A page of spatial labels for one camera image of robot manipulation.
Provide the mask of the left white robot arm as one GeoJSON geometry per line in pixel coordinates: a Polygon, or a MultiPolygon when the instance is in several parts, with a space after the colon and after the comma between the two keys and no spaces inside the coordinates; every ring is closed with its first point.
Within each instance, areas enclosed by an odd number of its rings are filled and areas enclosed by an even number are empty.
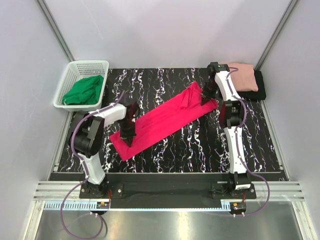
{"type": "Polygon", "coordinates": [[[75,114],[69,146],[84,169],[85,182],[81,185],[95,197],[103,198],[108,193],[107,176],[99,157],[104,128],[114,122],[119,123],[120,139],[131,147],[137,135],[135,119],[139,113],[137,102],[129,105],[116,102],[92,112],[81,110],[75,114]]]}

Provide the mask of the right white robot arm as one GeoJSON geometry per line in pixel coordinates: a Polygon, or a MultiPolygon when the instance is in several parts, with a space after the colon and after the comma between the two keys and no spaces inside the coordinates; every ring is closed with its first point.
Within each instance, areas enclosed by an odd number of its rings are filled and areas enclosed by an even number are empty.
{"type": "Polygon", "coordinates": [[[227,64],[211,62],[207,66],[208,82],[201,93],[201,104],[204,105],[216,97],[217,91],[222,96],[222,107],[219,114],[219,125],[226,135],[229,150],[229,179],[221,191],[232,198],[242,198],[251,187],[251,177],[245,163],[242,140],[243,125],[247,117],[246,106],[232,83],[231,74],[238,71],[227,64]]]}

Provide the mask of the red t-shirt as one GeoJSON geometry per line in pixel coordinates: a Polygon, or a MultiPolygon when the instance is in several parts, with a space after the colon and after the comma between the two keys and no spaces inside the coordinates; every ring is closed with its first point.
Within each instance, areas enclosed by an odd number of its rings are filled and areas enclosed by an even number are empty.
{"type": "Polygon", "coordinates": [[[218,108],[216,100],[202,104],[202,89],[193,82],[180,94],[144,114],[135,122],[136,137],[128,146],[120,132],[110,136],[110,141],[123,161],[134,157],[182,127],[218,108]]]}

